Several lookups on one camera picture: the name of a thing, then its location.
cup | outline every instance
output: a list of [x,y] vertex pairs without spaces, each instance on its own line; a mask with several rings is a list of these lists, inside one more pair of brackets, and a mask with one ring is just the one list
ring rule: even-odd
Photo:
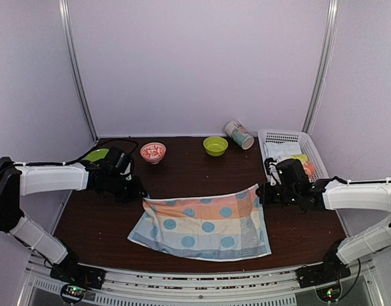
[[225,133],[244,150],[252,147],[255,141],[253,136],[236,120],[227,123]]

white cloth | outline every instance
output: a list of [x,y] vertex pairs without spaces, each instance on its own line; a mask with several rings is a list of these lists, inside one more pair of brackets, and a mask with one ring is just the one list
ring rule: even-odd
[[266,142],[264,143],[264,151],[266,158],[271,157],[274,160],[277,160],[279,157],[283,156],[302,154],[302,150],[298,142]]

table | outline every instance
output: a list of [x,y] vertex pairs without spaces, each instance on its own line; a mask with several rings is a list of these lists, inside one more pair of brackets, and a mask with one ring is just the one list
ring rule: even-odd
[[[140,146],[156,141],[167,147],[156,165],[146,163],[139,150],[133,153],[136,169],[152,198],[212,196],[234,193],[266,181],[259,144],[243,151],[229,140],[221,157],[208,156],[203,138],[135,138]],[[129,151],[126,142],[109,144]],[[331,244],[344,238],[333,211],[299,213],[297,207],[270,204],[264,207],[272,255],[217,263],[177,258],[128,241],[127,236],[144,212],[141,201],[117,203],[112,195],[100,198],[93,191],[73,192],[55,236],[91,265],[148,272],[216,273],[264,270],[303,265],[322,260]]]

basket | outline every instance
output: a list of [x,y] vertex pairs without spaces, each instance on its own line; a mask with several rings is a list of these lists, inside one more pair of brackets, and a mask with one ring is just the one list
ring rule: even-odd
[[[283,129],[261,129],[258,131],[259,147],[260,153],[262,154],[262,162],[265,162],[267,158],[265,156],[264,143],[266,142],[298,142],[303,154],[306,154],[309,161],[315,167],[315,174],[310,179],[311,182],[314,182],[318,179],[327,179],[329,174],[325,169],[322,158],[318,153],[313,140],[310,136],[303,132],[297,131],[287,131]],[[268,182],[271,180],[270,174],[267,173],[266,167],[264,166],[265,174]]]

lime green bowl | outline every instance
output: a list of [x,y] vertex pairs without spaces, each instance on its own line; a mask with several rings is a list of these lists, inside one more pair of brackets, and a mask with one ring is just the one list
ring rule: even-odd
[[84,159],[90,161],[91,163],[94,163],[94,162],[104,158],[108,152],[109,152],[109,149],[98,149],[98,150],[92,151],[90,154],[85,156]]
[[227,150],[228,142],[222,137],[208,137],[204,139],[203,145],[208,155],[221,156]]

